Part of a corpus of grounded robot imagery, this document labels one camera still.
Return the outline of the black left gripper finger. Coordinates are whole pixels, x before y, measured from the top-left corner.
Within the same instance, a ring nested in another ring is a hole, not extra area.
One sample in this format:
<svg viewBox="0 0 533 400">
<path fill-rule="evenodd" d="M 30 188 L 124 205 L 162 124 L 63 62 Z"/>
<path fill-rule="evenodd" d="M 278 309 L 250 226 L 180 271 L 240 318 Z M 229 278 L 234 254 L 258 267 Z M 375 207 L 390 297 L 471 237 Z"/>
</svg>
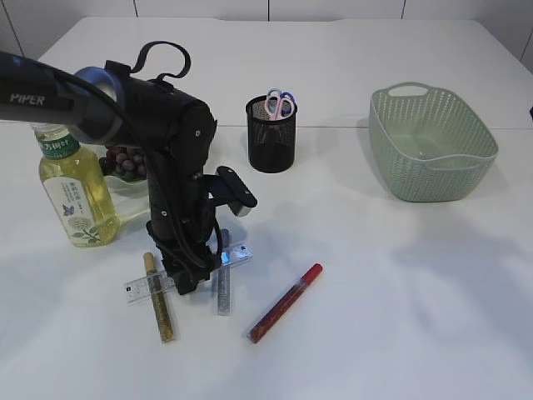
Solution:
<svg viewBox="0 0 533 400">
<path fill-rule="evenodd" d="M 198 285 L 206 280 L 207 277 L 195 277 L 189 272 L 180 272 L 177 274 L 177 291 L 181 296 L 193 293 Z"/>
</svg>

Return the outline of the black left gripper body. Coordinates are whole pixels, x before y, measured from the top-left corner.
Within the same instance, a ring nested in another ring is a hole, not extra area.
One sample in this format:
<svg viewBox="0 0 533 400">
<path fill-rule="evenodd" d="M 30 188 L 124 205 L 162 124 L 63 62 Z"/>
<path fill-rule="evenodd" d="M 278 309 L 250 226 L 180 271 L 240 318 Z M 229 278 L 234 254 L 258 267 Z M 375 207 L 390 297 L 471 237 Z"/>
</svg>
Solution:
<svg viewBox="0 0 533 400">
<path fill-rule="evenodd" d="M 162 266 L 175 283 L 200 283 L 221 266 L 221 252 L 207 245 L 215 233 L 217 175 L 177 176 L 170 168 L 150 166 L 147 183 L 151 219 L 147 232 L 162 256 Z"/>
</svg>

